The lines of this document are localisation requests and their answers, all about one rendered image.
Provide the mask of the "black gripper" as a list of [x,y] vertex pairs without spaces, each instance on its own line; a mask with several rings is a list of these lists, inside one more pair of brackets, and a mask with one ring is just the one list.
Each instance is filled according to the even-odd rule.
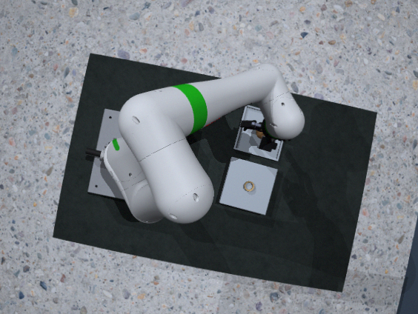
[[[256,120],[253,120],[253,121],[248,121],[248,120],[241,121],[240,127],[244,127],[243,131],[246,131],[247,129],[250,129],[250,130],[257,130],[259,132],[262,132],[262,122],[257,123]],[[278,141],[285,141],[285,140],[284,139],[279,139]]]

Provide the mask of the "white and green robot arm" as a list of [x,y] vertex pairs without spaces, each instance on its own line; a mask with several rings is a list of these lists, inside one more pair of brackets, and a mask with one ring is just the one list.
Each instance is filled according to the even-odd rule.
[[302,132],[304,114],[281,71],[264,63],[233,76],[133,96],[119,113],[122,137],[102,151],[87,148],[85,153],[104,161],[138,221],[192,223],[208,212],[214,191],[186,137],[257,101],[264,116],[260,150],[271,152],[275,140]]

